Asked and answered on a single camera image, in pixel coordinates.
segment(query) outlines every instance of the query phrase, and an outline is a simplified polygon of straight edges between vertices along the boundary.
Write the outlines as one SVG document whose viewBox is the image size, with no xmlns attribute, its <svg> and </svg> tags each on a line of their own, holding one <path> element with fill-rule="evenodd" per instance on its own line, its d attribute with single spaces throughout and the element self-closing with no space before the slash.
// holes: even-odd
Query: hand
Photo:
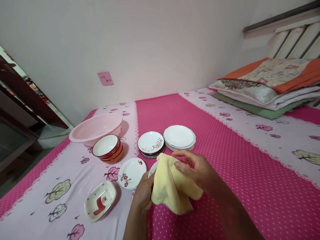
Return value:
<svg viewBox="0 0 320 240">
<path fill-rule="evenodd" d="M 198 187 L 207 192 L 212 197 L 219 196 L 222 192 L 225 192 L 229 187 L 224 183 L 222 178 L 213 169 L 205 156 L 195 154 L 187 149 L 173 152 L 173 156 L 180 157 L 185 156 L 183 159 L 186 162 L 194 164 L 194 169 L 188 164 L 184 164 L 180 161 L 175 162 L 175 166 L 184 174 L 188 175 Z"/>
<path fill-rule="evenodd" d="M 132 200 L 132 205 L 143 211 L 148 211 L 152 206 L 151 193 L 154 174 L 150 178 L 148 178 L 148 174 L 149 171 L 142 176 Z"/>
</svg>

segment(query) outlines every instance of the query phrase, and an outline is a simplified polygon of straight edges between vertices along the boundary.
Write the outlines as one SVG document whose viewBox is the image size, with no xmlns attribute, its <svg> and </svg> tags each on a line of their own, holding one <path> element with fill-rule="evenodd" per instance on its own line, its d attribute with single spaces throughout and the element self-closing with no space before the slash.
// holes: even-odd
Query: stack of plates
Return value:
<svg viewBox="0 0 320 240">
<path fill-rule="evenodd" d="M 185 126 L 173 125 L 168 127 L 163 134 L 164 141 L 172 151 L 182 149 L 192 150 L 196 142 L 194 132 Z"/>
<path fill-rule="evenodd" d="M 166 145 L 163 136 L 158 132 L 147 132 L 138 140 L 138 148 L 146 158 L 156 158 L 163 153 Z"/>
</svg>

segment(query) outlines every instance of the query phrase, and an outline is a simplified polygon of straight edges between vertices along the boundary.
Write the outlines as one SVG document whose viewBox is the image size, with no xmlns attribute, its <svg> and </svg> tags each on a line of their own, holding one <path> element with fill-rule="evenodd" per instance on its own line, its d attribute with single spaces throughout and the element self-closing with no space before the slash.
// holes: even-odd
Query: pink bedsheet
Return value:
<svg viewBox="0 0 320 240">
<path fill-rule="evenodd" d="M 311 182 L 300 178 L 179 94 L 136 103 L 139 136 L 148 131 L 163 134 L 171 125 L 184 125 L 193 130 L 197 136 L 193 152 L 207 157 L 266 239 L 320 237 L 320 191 Z M 171 152 L 168 148 L 165 151 L 166 154 Z M 139 158 L 148 168 L 156 161 L 141 154 Z M 224 239 L 214 200 L 204 194 L 199 201 L 193 201 L 193 206 L 195 210 L 185 216 L 177 216 L 163 205 L 153 206 L 149 214 L 149 236 L 154 239 Z"/>
<path fill-rule="evenodd" d="M 207 157 L 266 239 L 320 238 L 320 167 L 293 154 L 301 149 L 320 154 L 319 111 L 297 109 L 276 122 L 252 117 L 213 98 L 211 92 L 199 89 L 92 111 L 87 118 L 108 112 L 124 116 L 124 159 L 116 166 L 101 163 L 86 148 L 66 139 L 0 200 L 0 238 L 22 239 L 25 231 L 33 239 L 69 238 L 75 227 L 83 230 L 81 239 L 122 239 L 134 193 L 112 179 L 120 199 L 105 219 L 94 224 L 83 214 L 83 201 L 90 189 L 106 179 L 105 173 L 131 157 L 143 159 L 150 169 L 156 160 L 139 154 L 139 136 L 147 131 L 162 134 L 175 124 L 194 131 L 193 151 Z M 172 152 L 167 148 L 165 153 Z M 90 161 L 82 164 L 79 159 L 85 158 Z M 67 178 L 71 179 L 70 191 L 46 204 L 45 193 Z M 66 212 L 52 222 L 46 220 L 59 203 L 67 205 Z M 150 239 L 224 239 L 215 202 L 204 194 L 192 204 L 194 211 L 185 216 L 173 214 L 164 205 L 153 206 L 148 220 Z"/>
</svg>

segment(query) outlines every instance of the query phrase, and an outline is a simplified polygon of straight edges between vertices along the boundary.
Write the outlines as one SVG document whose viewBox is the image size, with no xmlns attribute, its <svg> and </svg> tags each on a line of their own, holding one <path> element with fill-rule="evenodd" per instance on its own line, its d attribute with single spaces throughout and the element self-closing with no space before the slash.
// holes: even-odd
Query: stacked bowls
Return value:
<svg viewBox="0 0 320 240">
<path fill-rule="evenodd" d="M 146 158 L 156 158 L 163 153 L 166 145 L 163 136 L 158 132 L 146 132 L 138 140 L 140 153 Z"/>
<path fill-rule="evenodd" d="M 172 151 L 183 149 L 192 150 L 196 143 L 196 135 L 185 126 L 173 125 L 168 127 L 163 133 L 164 141 Z"/>
<path fill-rule="evenodd" d="M 104 136 L 94 144 L 92 154 L 105 163 L 118 162 L 123 155 L 122 142 L 116 135 Z"/>
</svg>

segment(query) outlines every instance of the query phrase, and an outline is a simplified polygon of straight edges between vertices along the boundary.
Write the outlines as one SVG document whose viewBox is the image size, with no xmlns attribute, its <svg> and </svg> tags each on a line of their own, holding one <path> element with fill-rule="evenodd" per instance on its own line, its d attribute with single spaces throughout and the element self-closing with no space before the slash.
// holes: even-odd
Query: pink sticky note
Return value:
<svg viewBox="0 0 320 240">
<path fill-rule="evenodd" d="M 111 78 L 110 72 L 98 73 L 98 77 L 103 86 L 113 85 L 113 80 Z"/>
</svg>

